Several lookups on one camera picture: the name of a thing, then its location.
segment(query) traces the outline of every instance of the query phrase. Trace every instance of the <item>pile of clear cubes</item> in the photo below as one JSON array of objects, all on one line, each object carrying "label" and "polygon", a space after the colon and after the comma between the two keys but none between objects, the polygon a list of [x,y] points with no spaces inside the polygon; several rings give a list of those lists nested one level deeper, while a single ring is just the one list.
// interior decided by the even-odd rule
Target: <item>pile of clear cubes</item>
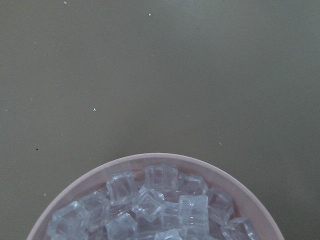
[{"label": "pile of clear cubes", "polygon": [[233,198],[167,164],[113,174],[106,187],[54,212],[51,240],[260,240]]}]

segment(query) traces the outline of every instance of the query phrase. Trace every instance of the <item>gray surface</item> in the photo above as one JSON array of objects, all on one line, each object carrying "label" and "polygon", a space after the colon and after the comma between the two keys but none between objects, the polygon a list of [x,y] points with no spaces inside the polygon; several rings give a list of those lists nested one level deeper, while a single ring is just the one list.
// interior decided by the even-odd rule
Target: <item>gray surface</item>
[{"label": "gray surface", "polygon": [[319,1],[66,1],[0,3],[1,239],[147,152],[223,169],[286,239],[319,239]]}]

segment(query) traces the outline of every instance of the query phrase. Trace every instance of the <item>gray tabletop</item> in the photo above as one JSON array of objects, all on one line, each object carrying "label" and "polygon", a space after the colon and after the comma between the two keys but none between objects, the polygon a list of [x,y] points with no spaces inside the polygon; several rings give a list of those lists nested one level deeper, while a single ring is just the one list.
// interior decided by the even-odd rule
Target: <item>gray tabletop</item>
[{"label": "gray tabletop", "polygon": [[70,183],[164,152],[246,185],[286,239],[320,236],[320,2],[0,3],[1,239]]}]

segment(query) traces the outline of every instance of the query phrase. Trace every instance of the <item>round container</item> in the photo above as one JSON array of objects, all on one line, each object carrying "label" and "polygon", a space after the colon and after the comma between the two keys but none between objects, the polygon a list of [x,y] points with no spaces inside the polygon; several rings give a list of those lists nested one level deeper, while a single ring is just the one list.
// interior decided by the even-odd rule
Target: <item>round container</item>
[{"label": "round container", "polygon": [[27,240],[50,240],[46,235],[54,211],[72,201],[105,186],[111,174],[132,170],[138,179],[144,178],[144,168],[165,163],[179,171],[205,178],[209,187],[217,187],[234,198],[236,215],[250,218],[261,240],[284,240],[277,224],[261,202],[239,181],[226,172],[204,161],[170,153],[145,153],[126,156],[103,164],[78,178],[63,190],[36,221]]}]

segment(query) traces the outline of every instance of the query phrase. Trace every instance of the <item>bowl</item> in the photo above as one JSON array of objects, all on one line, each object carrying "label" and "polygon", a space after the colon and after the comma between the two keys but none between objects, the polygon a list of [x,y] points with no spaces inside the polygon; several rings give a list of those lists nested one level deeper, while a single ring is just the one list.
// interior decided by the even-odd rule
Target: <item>bowl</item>
[{"label": "bowl", "polygon": [[144,168],[165,163],[186,174],[204,177],[209,187],[216,187],[234,198],[237,217],[250,218],[261,240],[284,240],[277,224],[261,202],[239,181],[204,161],[170,153],[145,153],[107,162],[84,174],[63,190],[36,221],[27,240],[50,240],[46,230],[53,212],[72,201],[105,186],[111,174],[132,170],[137,180],[144,179]]}]

